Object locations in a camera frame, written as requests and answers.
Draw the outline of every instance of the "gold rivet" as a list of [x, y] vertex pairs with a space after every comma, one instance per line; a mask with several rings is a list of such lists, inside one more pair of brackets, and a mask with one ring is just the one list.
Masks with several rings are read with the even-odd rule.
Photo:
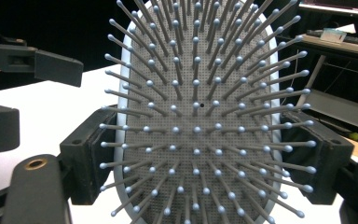
[[37, 170], [43, 166], [45, 166], [48, 163], [48, 160], [46, 159], [35, 159], [33, 161], [28, 162], [25, 165], [25, 170]]

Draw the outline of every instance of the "paddle brush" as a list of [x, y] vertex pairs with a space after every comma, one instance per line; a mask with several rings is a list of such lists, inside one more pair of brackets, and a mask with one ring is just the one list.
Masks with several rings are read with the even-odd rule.
[[310, 91], [279, 90], [279, 83], [306, 76], [307, 70], [287, 77], [278, 72], [306, 56], [302, 51], [278, 60], [277, 51], [302, 37], [276, 44], [275, 36], [299, 20], [294, 17], [272, 31], [270, 24], [296, 3], [290, 1], [265, 18], [264, 10], [247, 1], [133, 0], [138, 12], [129, 12], [124, 41], [108, 38], [123, 48], [116, 140], [105, 139], [115, 161], [113, 169], [122, 205], [132, 223], [274, 223], [269, 215], [275, 203], [299, 217], [303, 212], [286, 204], [280, 185], [310, 193], [309, 185], [282, 180], [284, 168], [314, 174], [313, 167], [282, 162], [281, 153], [315, 142], [281, 142], [281, 129], [312, 125], [279, 122], [283, 111], [309, 105], [280, 105], [280, 99]]

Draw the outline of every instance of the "keyboard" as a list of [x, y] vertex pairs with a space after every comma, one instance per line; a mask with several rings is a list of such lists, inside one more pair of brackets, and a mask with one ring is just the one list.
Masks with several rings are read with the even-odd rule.
[[[307, 31], [307, 35], [311, 35], [315, 37], [321, 37], [322, 33], [323, 31], [313, 31], [313, 30]], [[358, 37], [345, 36], [344, 42], [358, 45]]]

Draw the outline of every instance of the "white table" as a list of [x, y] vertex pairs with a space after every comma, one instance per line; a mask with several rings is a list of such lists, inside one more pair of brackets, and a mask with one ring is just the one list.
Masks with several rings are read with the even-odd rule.
[[[119, 73], [120, 66], [109, 69]], [[83, 75], [82, 87], [75, 88], [60, 83], [45, 81], [28, 86], [0, 91], [0, 105], [20, 110], [21, 145], [15, 150], [0, 153], [0, 189], [10, 183], [11, 172], [20, 161], [38, 154], [58, 155], [60, 142], [81, 122], [102, 105], [112, 105], [117, 97], [104, 93], [104, 89], [118, 90], [118, 80], [104, 73], [105, 69], [87, 72]], [[109, 176], [107, 183], [112, 183]], [[333, 206], [312, 205], [299, 190], [283, 186], [289, 194], [285, 200], [293, 207], [302, 210], [305, 218], [275, 205], [272, 216], [277, 223], [284, 224], [338, 224], [338, 209], [342, 199], [337, 196]], [[131, 220], [121, 211], [116, 217], [110, 212], [120, 205], [115, 189], [102, 192], [93, 206], [71, 205], [75, 224], [89, 223], [130, 223]]]

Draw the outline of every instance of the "brush bristle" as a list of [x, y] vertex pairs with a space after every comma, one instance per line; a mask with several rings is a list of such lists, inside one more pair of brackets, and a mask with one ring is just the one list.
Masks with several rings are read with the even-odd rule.
[[[116, 162], [101, 168], [115, 168], [117, 183], [110, 187], [121, 186], [123, 202], [112, 216], [126, 207], [133, 222], [274, 223], [269, 212], [278, 203], [303, 217], [277, 199], [287, 197], [279, 187], [282, 175], [290, 176], [281, 152], [293, 150], [280, 145], [279, 136], [281, 129], [310, 123], [280, 124], [279, 113], [308, 106], [280, 105], [279, 99], [308, 91], [279, 91], [277, 72], [306, 53], [278, 62], [277, 49], [292, 43], [277, 47], [273, 36], [291, 24], [275, 33], [269, 27], [293, 1], [267, 19], [261, 13], [271, 0], [260, 7], [249, 0], [154, 0], [148, 8], [134, 1], [143, 16], [117, 5], [136, 27], [126, 32], [110, 21], [127, 39], [108, 36], [131, 56], [105, 56], [123, 65], [120, 88], [128, 94], [106, 91], [122, 98], [118, 108], [104, 109], [126, 117], [101, 125], [116, 129], [122, 141], [103, 143], [116, 147]], [[311, 192], [311, 186], [297, 187]]]

